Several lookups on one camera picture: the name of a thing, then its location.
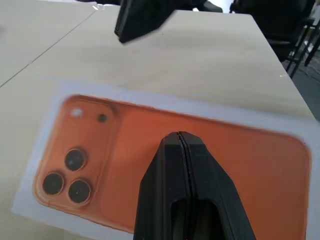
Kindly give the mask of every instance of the printed phone image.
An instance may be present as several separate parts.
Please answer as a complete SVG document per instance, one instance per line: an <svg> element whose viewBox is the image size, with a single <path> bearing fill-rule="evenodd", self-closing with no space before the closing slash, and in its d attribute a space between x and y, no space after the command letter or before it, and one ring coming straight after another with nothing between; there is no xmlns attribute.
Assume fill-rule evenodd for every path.
<svg viewBox="0 0 320 240"><path fill-rule="evenodd" d="M60 107L33 182L42 205L133 233L140 182L172 132L202 139L233 180L259 240L302 240L311 157L274 131L75 95Z"/></svg>

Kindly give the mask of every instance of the table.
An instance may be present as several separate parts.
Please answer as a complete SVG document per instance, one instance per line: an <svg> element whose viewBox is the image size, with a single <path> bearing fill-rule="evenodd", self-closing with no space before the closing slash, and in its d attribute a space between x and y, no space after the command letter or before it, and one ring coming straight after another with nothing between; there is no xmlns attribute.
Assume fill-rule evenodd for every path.
<svg viewBox="0 0 320 240"><path fill-rule="evenodd" d="M3 4L11 3L1 2L1 11ZM114 35L117 6L93 13L90 5L35 0L30 4L37 9L31 15L19 6L7 7L6 17L0 14L7 31L11 26L15 30L0 37L6 43L0 45L0 80L5 83L14 76L0 88L3 239L86 239L11 214L35 137L60 80L106 83L313 119L251 16L177 11L156 34L123 46ZM11 19L10 12L17 9L22 12L19 21L3 20ZM55 12L57 17L49 17Z"/></svg>

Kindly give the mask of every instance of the gray floor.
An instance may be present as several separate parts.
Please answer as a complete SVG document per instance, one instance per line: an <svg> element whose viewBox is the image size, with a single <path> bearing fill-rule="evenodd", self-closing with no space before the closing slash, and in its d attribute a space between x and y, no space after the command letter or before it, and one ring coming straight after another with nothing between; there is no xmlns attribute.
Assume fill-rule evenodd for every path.
<svg viewBox="0 0 320 240"><path fill-rule="evenodd" d="M300 64L292 79L313 116L320 121L320 51L318 50L308 67L304 61Z"/></svg>

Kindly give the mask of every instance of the white paper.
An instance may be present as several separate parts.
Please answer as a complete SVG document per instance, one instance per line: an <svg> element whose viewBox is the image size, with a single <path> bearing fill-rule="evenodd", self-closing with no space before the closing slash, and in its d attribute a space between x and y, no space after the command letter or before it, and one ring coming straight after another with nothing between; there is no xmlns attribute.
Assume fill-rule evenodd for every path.
<svg viewBox="0 0 320 240"><path fill-rule="evenodd" d="M96 240L131 240L133 238L133 235L130 233L102 226L81 217L41 205L33 196L33 180L38 165L43 158L56 115L63 101L72 95L86 95L150 106L160 110L287 133L299 138L309 147L312 157L306 239L315 240L319 238L320 125L315 120L256 112L173 96L137 92L99 83L75 81L62 82L56 96L52 100L46 119L34 143L25 175L14 198L12 211L15 214Z"/></svg>

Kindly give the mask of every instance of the phone camera lens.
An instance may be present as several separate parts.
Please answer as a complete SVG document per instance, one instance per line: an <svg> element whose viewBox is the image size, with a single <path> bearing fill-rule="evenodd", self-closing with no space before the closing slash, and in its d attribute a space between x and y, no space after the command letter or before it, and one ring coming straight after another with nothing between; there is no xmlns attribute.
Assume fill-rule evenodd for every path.
<svg viewBox="0 0 320 240"><path fill-rule="evenodd" d="M74 181L69 188L69 198L76 204L85 202L90 195L90 186L83 180Z"/></svg>
<svg viewBox="0 0 320 240"><path fill-rule="evenodd" d="M63 177L58 173L48 174L43 181L43 190L48 195L58 194L64 185Z"/></svg>
<svg viewBox="0 0 320 240"><path fill-rule="evenodd" d="M85 155L78 149L69 151L64 159L66 167L71 171L79 170L84 165L85 161Z"/></svg>
<svg viewBox="0 0 320 240"><path fill-rule="evenodd" d="M104 115L104 114L100 114L99 116L98 116L98 122L100 122L100 123L105 123L106 121L107 121L107 116L106 115Z"/></svg>

